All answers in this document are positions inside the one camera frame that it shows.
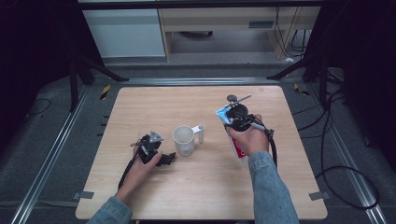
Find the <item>hand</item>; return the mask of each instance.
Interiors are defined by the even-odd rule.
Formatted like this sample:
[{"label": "hand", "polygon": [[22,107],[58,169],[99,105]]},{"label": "hand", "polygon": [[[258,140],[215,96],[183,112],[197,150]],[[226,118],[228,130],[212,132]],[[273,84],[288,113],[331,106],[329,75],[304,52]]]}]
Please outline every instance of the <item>hand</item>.
[{"label": "hand", "polygon": [[[255,118],[262,120],[260,114],[254,115]],[[269,151],[269,141],[267,135],[256,128],[249,127],[244,132],[237,132],[231,127],[226,128],[231,138],[235,139],[244,152],[250,156],[257,151]]]},{"label": "hand", "polygon": [[145,181],[149,176],[151,170],[155,167],[161,158],[162,152],[158,152],[148,163],[143,163],[140,158],[134,161],[134,165],[128,172],[125,181],[115,197],[120,199],[123,203],[131,207],[132,195],[134,191]]}]

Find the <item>person's left hand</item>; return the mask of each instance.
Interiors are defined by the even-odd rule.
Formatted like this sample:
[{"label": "person's left hand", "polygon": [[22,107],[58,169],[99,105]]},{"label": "person's left hand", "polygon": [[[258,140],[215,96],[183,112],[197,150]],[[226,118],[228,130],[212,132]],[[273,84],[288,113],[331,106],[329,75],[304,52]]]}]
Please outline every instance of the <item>person's left hand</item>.
[{"label": "person's left hand", "polygon": [[[134,154],[137,151],[138,146],[134,147]],[[149,176],[151,170],[155,167],[161,158],[162,152],[158,152],[150,162],[144,164],[140,158],[134,161],[134,165],[128,172],[125,181],[119,191],[117,191],[115,197],[120,199],[123,203],[129,207],[132,201],[132,195],[134,191],[145,181]]]}]

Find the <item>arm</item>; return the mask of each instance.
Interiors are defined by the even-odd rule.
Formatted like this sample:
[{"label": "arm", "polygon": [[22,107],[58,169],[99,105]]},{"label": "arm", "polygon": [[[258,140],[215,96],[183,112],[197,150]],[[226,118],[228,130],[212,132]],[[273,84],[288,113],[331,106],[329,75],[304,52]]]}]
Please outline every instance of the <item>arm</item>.
[{"label": "arm", "polygon": [[248,158],[248,166],[256,223],[298,223],[289,190],[280,179],[270,153],[253,153]]},{"label": "arm", "polygon": [[161,155],[161,152],[157,153],[147,164],[144,164],[140,158],[137,158],[116,195],[110,197],[88,223],[129,223],[132,217],[131,204],[134,191],[149,176],[151,170],[160,160]]},{"label": "arm", "polygon": [[298,223],[289,190],[277,173],[268,152],[269,141],[265,133],[253,127],[244,132],[227,128],[227,132],[249,156],[256,223]]}]

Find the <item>black stand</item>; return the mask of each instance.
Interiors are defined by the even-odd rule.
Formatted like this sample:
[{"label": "black stand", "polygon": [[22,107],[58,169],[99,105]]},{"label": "black stand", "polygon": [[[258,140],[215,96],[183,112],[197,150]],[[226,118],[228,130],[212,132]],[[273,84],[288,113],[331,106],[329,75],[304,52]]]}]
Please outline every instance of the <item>black stand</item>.
[{"label": "black stand", "polygon": [[53,8],[49,3],[39,3],[35,0],[36,10],[41,12],[44,20],[48,22],[49,28],[55,32],[56,37],[59,40],[59,44],[66,54],[67,60],[69,61],[69,76],[70,76],[70,91],[71,91],[71,106],[70,111],[74,111],[78,104],[78,79],[77,74],[82,80],[84,85],[91,85],[94,82],[93,74],[90,68],[94,68],[102,74],[111,77],[112,79],[122,82],[129,81],[129,78],[120,77],[104,66],[98,64],[85,57],[83,53],[78,49],[73,37],[69,34],[65,28],[62,20],[54,13]]},{"label": "black stand", "polygon": [[311,82],[315,80],[315,77],[319,76],[319,101],[323,106],[325,106],[327,100],[328,59],[329,55],[336,48],[335,45],[338,43],[337,40],[342,38],[342,22],[345,18],[346,9],[349,7],[349,2],[351,1],[354,0],[347,0],[347,2],[344,3],[318,42],[299,62],[274,76],[268,77],[268,79],[281,79],[294,70],[306,66],[303,80],[304,82]]}]

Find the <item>white cabinet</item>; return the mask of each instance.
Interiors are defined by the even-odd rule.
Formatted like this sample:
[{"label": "white cabinet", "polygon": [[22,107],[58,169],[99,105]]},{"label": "white cabinet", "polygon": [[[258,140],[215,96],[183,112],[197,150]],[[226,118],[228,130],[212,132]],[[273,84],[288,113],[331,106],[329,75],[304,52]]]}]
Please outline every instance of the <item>white cabinet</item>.
[{"label": "white cabinet", "polygon": [[[119,2],[120,0],[78,0]],[[157,9],[85,10],[99,52],[106,59],[155,57],[165,60]]]}]

